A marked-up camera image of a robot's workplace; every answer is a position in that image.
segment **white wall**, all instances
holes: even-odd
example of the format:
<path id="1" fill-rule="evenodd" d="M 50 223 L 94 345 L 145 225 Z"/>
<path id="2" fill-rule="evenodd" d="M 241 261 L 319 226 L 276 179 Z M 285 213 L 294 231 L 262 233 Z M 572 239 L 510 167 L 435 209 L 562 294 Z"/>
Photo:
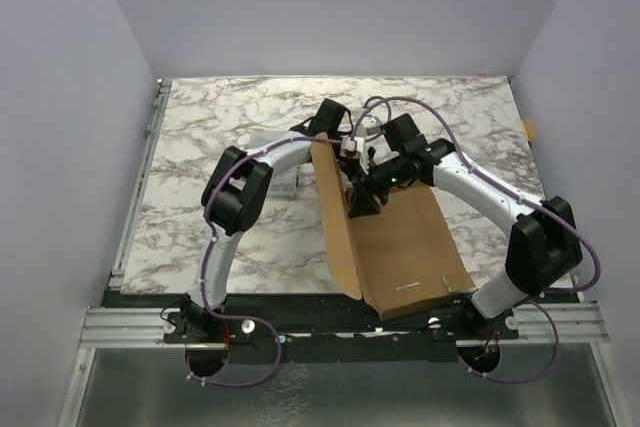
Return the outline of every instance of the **white wall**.
<path id="1" fill-rule="evenodd" d="M 513 75 L 557 0 L 117 0 L 161 77 Z"/>
<path id="2" fill-rule="evenodd" d="M 640 424 L 640 0 L 559 0 L 513 82 L 550 194 L 603 261 L 602 307 Z M 581 274 L 586 280 L 590 271 Z"/>
<path id="3" fill-rule="evenodd" d="M 157 84 L 115 0 L 0 12 L 0 425 L 52 426 Z"/>

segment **cardboard flap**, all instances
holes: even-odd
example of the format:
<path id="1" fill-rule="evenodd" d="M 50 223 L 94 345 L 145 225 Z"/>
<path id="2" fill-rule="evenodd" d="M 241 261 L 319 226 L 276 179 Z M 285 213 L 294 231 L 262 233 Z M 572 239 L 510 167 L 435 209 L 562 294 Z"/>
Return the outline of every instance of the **cardboard flap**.
<path id="1" fill-rule="evenodd" d="M 393 192 L 380 215 L 351 223 L 364 266 L 364 299 L 383 320 L 473 287 L 429 187 Z"/>
<path id="2" fill-rule="evenodd" d="M 357 272 L 360 254 L 347 217 L 342 178 L 331 144 L 312 142 L 311 158 L 320 197 L 320 215 L 329 254 L 331 275 L 352 299 L 361 299 Z"/>

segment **flattened cardboard box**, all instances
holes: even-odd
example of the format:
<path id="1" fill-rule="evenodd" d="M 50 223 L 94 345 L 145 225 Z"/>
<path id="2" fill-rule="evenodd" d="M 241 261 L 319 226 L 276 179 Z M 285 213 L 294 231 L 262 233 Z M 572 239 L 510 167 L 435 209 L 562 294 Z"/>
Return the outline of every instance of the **flattened cardboard box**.
<path id="1" fill-rule="evenodd" d="M 331 274 L 346 295 L 388 320 L 474 287 L 430 187 L 391 192 L 380 215 L 349 219 L 332 147 L 314 142 L 311 156 Z"/>

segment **marble surface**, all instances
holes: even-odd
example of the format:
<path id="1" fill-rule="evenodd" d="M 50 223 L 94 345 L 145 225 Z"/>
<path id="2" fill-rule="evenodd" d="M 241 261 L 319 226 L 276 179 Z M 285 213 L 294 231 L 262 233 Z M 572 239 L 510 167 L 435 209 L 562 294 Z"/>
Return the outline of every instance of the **marble surface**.
<path id="1" fill-rule="evenodd" d="M 222 151 L 252 131 L 287 130 L 326 97 L 357 112 L 372 95 L 420 98 L 450 123 L 466 152 L 513 185 L 542 195 L 507 79 L 251 77 L 176 80 L 144 193 L 123 293 L 181 293 L 192 285 L 206 241 L 200 196 Z M 419 106 L 410 113 L 428 140 L 443 136 Z M 378 112 L 384 119 L 384 109 Z M 378 141 L 377 159 L 389 154 Z M 339 292 L 328 268 L 313 167 L 300 168 L 291 200 L 269 199 L 234 260 L 229 292 Z M 478 287 L 500 269 L 507 239 L 452 195 L 434 189 L 463 263 Z"/>

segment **screw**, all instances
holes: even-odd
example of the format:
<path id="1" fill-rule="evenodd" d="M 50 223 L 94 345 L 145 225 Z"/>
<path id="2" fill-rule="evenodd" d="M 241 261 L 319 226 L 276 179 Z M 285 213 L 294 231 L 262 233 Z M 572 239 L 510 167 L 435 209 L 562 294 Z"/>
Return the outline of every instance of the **screw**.
<path id="1" fill-rule="evenodd" d="M 509 317 L 504 319 L 504 325 L 509 330 L 516 330 L 518 328 L 518 319 L 516 319 L 514 316 L 510 315 Z"/>
<path id="2" fill-rule="evenodd" d="M 253 320 L 243 320 L 240 327 L 245 334 L 250 334 L 256 328 L 256 324 Z"/>
<path id="3" fill-rule="evenodd" d="M 162 331 L 167 335 L 173 334 L 176 331 L 176 326 L 171 322 L 165 322 L 162 324 Z"/>

